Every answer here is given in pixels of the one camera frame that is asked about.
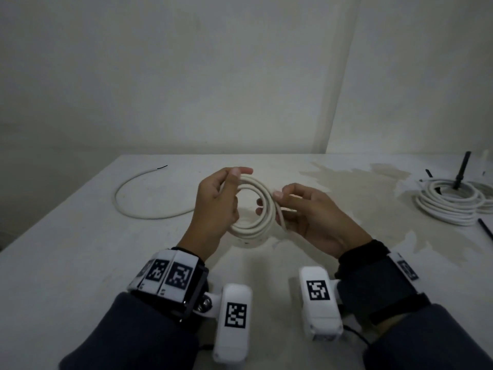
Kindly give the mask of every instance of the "white table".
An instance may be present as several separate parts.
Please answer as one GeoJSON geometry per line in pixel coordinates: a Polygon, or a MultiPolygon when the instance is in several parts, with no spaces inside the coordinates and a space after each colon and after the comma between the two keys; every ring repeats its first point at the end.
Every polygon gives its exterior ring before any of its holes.
{"type": "MultiPolygon", "coordinates": [[[[493,243],[478,227],[458,228],[411,203],[428,168],[454,177],[460,155],[127,155],[121,156],[0,253],[2,369],[55,368],[95,328],[114,297],[157,250],[174,246],[191,214],[136,220],[111,204],[115,186],[150,168],[169,167],[124,187],[127,208],[146,213],[193,205],[198,182],[223,166],[250,166],[271,188],[297,181],[330,191],[373,236],[397,250],[471,336],[493,355],[493,243]]],[[[472,160],[466,173],[477,171],[472,160]]],[[[253,193],[239,194],[241,215],[254,216],[253,193]]],[[[493,224],[491,218],[486,220],[493,224]]],[[[352,334],[308,342],[302,334],[298,268],[337,261],[280,228],[260,241],[229,234],[208,261],[210,281],[253,289],[250,355],[244,368],[363,368],[364,346],[352,334]]],[[[220,368],[200,353],[196,368],[220,368]]]]}

